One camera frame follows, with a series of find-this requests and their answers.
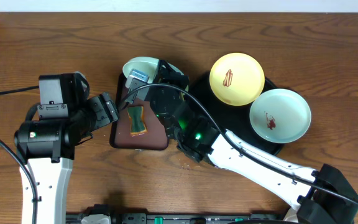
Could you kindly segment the green orange sponge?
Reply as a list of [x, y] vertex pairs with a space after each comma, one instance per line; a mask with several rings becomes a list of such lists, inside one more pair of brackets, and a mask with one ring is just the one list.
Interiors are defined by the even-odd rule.
[[128, 107], [127, 114], [129, 116], [131, 126], [130, 135], [138, 136], [147, 132], [147, 127], [144, 121], [144, 107], [132, 106]]

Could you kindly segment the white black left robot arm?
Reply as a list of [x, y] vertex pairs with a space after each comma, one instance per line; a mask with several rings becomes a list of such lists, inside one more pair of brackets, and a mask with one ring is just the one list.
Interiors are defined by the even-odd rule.
[[90, 97], [80, 72], [39, 77], [40, 101], [15, 132], [22, 179], [22, 222], [65, 223], [75, 147], [117, 121], [108, 93]]

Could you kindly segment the light green plate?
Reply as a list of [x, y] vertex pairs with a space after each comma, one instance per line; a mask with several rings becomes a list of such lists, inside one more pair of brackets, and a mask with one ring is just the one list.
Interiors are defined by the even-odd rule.
[[266, 141], [286, 144], [301, 138], [311, 124], [311, 110], [298, 93], [276, 88], [262, 93], [251, 105], [250, 124]]
[[131, 72], [133, 69], [140, 71], [148, 75], [149, 79], [147, 83], [158, 83], [155, 81], [155, 71], [158, 65], [158, 58], [153, 57], [135, 57], [126, 62], [122, 68], [124, 76], [127, 78], [125, 82], [125, 87], [130, 88], [132, 83]]

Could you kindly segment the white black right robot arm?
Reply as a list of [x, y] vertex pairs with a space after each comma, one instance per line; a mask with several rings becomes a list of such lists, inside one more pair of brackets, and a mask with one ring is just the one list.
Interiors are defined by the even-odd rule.
[[283, 223], [353, 223], [358, 195], [343, 174], [325, 164], [320, 170], [266, 153], [223, 130], [206, 108], [185, 91], [188, 77], [158, 60], [150, 107], [186, 156], [238, 173], [261, 185], [290, 209]]

